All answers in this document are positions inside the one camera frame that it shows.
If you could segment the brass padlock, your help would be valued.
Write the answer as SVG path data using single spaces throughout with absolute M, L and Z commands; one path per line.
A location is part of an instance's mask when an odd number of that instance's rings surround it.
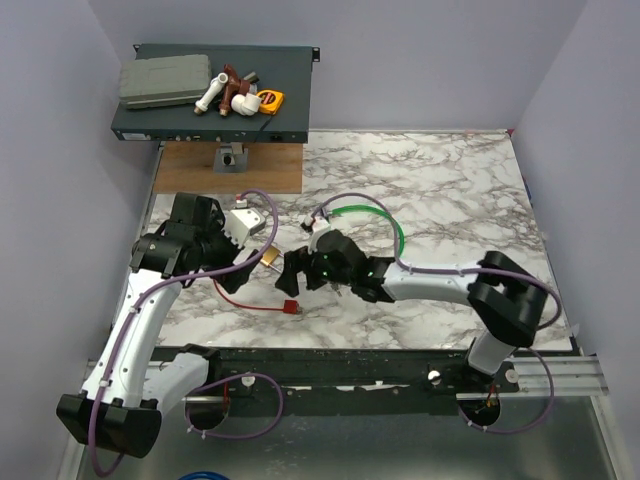
M 282 256 L 281 250 L 277 247 L 270 246 L 261 257 L 261 264 L 267 268 L 278 271 L 275 266 L 276 260 Z

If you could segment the red cable lock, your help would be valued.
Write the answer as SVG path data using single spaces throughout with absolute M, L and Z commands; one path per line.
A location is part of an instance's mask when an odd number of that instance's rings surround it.
M 233 300 L 228 296 L 226 291 L 220 286 L 217 281 L 213 281 L 214 288 L 218 295 L 229 305 L 250 311 L 264 311 L 264 312 L 279 312 L 286 315 L 297 315 L 302 313 L 302 308 L 296 300 L 284 300 L 279 306 L 263 306 L 263 305 L 250 305 Z

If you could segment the green cable lock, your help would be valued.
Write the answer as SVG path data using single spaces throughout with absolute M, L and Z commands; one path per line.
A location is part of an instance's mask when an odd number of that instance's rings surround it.
M 394 246 L 394 255 L 399 257 L 402 256 L 406 244 L 404 231 L 397 220 L 386 211 L 370 205 L 352 204 L 332 209 L 324 206 L 320 209 L 320 212 L 326 218 L 337 217 L 347 213 L 368 213 L 384 218 L 393 225 L 394 234 L 397 236 L 397 243 Z

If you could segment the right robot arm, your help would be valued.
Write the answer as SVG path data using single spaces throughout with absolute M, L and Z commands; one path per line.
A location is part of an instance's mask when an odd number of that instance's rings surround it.
M 497 251 L 469 267 L 417 271 L 402 268 L 392 257 L 366 255 L 338 230 L 285 253 L 275 287 L 298 296 L 300 273 L 310 291 L 337 284 L 369 303 L 428 300 L 472 308 L 484 331 L 473 340 L 459 371 L 462 384 L 474 392 L 493 384 L 516 350 L 533 345 L 549 296 L 543 284 Z

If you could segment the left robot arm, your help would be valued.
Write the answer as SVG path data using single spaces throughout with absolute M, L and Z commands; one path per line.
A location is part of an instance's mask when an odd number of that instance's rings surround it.
M 56 414 L 76 441 L 136 458 L 153 447 L 163 417 L 195 390 L 214 393 L 222 380 L 214 349 L 187 345 L 161 371 L 148 365 L 162 325 L 180 293 L 200 278 L 232 291 L 248 281 L 264 248 L 245 243 L 266 219 L 240 195 L 222 210 L 211 197 L 178 193 L 160 226 L 132 249 L 126 290 L 110 336 L 79 393 L 61 396 Z

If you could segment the white elbow fitting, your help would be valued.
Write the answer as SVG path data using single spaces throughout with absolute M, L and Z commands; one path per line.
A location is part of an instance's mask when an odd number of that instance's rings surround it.
M 261 105 L 261 98 L 255 94 L 235 94 L 231 100 L 231 109 L 242 116 L 255 115 Z

